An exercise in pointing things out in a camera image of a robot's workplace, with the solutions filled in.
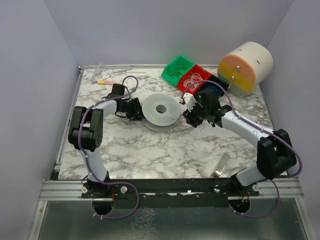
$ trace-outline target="gray wall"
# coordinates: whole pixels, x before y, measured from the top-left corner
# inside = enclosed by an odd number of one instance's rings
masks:
[[[42,0],[0,1],[0,239],[27,239],[78,68]]]
[[[286,129],[303,160],[299,176],[320,239],[320,1],[295,0],[268,49],[273,71],[261,87],[275,128]]]
[[[247,41],[267,46],[292,0],[44,0],[81,65],[217,64]]]

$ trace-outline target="spool hole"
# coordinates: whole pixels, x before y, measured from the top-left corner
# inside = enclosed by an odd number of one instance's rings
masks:
[[[156,106],[155,110],[160,114],[164,114],[167,111],[167,108],[160,104]]]

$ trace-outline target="marble tabletop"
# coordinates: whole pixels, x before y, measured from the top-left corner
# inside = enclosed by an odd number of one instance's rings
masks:
[[[216,73],[215,68],[207,68]],[[139,87],[133,94],[141,104],[155,93],[167,94],[177,102],[181,91],[161,77],[162,68],[131,69],[140,73],[128,73],[127,69],[106,69],[95,79],[110,76],[108,80],[121,83],[123,78],[134,75],[139,79]],[[89,107],[105,97],[111,90],[109,85],[90,82],[94,69],[83,73],[76,105]],[[135,86],[135,80],[127,81],[128,88]],[[245,117],[258,121],[265,127],[272,127],[271,120],[259,86],[245,97],[231,96],[236,110]],[[228,103],[225,96],[221,105]],[[168,132],[154,132],[141,121],[129,121],[115,115],[103,120],[103,141],[101,156],[112,179],[165,179],[165,178],[208,178],[224,153],[230,160],[222,177],[255,164],[257,150],[235,133],[212,127],[207,122],[197,128],[186,124],[182,112],[185,105],[179,104],[180,117]],[[87,169],[80,153],[65,141],[61,155],[59,180],[82,179]]]

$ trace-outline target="robotic arm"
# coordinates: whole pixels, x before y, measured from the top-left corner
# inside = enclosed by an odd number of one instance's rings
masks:
[[[221,107],[218,97],[212,89],[205,89],[198,92],[195,97],[192,96],[183,116],[186,122],[194,128],[207,120],[213,127],[218,125],[221,128],[226,128],[257,148],[256,165],[245,168],[231,177],[239,187],[246,187],[264,179],[272,180],[297,163],[296,156],[282,142],[257,130],[263,129],[262,126],[243,116],[241,120],[229,105]],[[290,146],[292,145],[285,130],[264,129],[280,137]]]

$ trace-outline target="white spool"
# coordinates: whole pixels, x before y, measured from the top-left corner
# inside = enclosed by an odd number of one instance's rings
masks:
[[[145,117],[142,122],[147,128],[156,132],[165,132],[178,120],[180,108],[172,97],[156,93],[143,101],[142,113]]]

